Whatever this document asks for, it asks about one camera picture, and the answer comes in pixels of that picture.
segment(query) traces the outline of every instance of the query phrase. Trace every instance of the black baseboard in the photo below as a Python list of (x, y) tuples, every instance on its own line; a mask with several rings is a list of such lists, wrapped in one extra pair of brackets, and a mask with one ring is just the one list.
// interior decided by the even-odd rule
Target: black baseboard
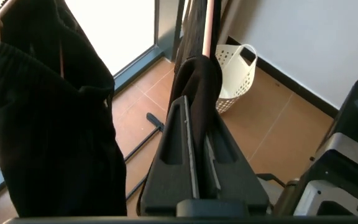
[[(240, 43), (238, 43), (232, 37), (229, 37), (226, 43), (230, 45), (240, 45)], [(255, 58), (255, 54), (246, 48), (242, 50), (241, 56), (243, 56), (244, 58), (250, 61), (252, 61)], [(315, 94), (307, 90), (305, 87), (301, 86), (299, 83), (294, 81), (288, 75), (284, 74), (283, 72), (275, 68), (273, 65), (266, 62), (260, 56), (258, 57), (257, 66), (260, 69), (262, 69), (264, 72), (268, 73), (271, 77), (273, 77), (274, 79), (285, 85), (287, 88), (292, 90), (294, 93), (298, 94), (306, 101), (308, 101), (309, 103), (320, 109), (322, 112), (326, 113), (328, 116), (335, 118), (336, 115), (338, 114), (338, 110), (335, 107), (325, 102), (320, 97), (316, 96)]]

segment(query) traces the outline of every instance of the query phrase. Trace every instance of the white wall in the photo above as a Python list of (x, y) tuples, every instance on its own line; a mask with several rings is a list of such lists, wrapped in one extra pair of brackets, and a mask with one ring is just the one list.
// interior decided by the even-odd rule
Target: white wall
[(243, 0), (229, 35), (336, 108), (358, 79), (358, 0)]

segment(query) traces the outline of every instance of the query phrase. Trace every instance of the black metal rod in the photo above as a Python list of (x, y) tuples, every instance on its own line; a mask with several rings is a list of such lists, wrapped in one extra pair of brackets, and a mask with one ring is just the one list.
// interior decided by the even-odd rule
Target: black metal rod
[(143, 179), (137, 183), (137, 185), (129, 192), (129, 194), (127, 195), (127, 198), (126, 200), (129, 200), (132, 195), (137, 191), (137, 189), (139, 189), (140, 186), (142, 186), (142, 184), (146, 181), (146, 177), (147, 177), (147, 174), (143, 177)]
[(143, 139), (142, 142), (140, 142), (140, 143), (135, 147), (135, 149), (132, 150), (132, 151), (128, 154), (128, 156), (125, 157), (125, 159), (124, 159), (125, 162), (127, 162), (139, 149), (141, 149), (142, 146), (143, 146), (157, 131), (159, 131), (159, 130), (160, 130), (159, 127), (154, 128), (154, 130), (153, 130), (148, 136), (146, 136), (146, 138)]

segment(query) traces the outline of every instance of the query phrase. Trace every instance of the white plastic basket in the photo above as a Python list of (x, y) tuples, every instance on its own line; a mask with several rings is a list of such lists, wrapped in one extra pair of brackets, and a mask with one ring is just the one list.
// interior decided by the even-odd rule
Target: white plastic basket
[[(240, 55), (244, 47), (249, 47), (255, 53), (255, 59), (250, 65)], [(221, 114), (227, 111), (251, 87), (258, 55), (253, 46), (244, 44), (241, 46), (218, 45), (215, 56), (223, 73), (222, 90), (216, 102), (216, 109)]]

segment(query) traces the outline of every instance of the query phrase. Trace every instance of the black machine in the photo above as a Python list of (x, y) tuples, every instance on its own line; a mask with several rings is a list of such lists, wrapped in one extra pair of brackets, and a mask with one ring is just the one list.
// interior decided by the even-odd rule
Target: black machine
[[(16, 218), (6, 224), (358, 223), (358, 81), (309, 168), (282, 184), (275, 204), (258, 178), (269, 175), (252, 171), (217, 112), (196, 158), (188, 105), (186, 96), (172, 103), (144, 178), (139, 218)], [(203, 161), (201, 167), (196, 160)]]

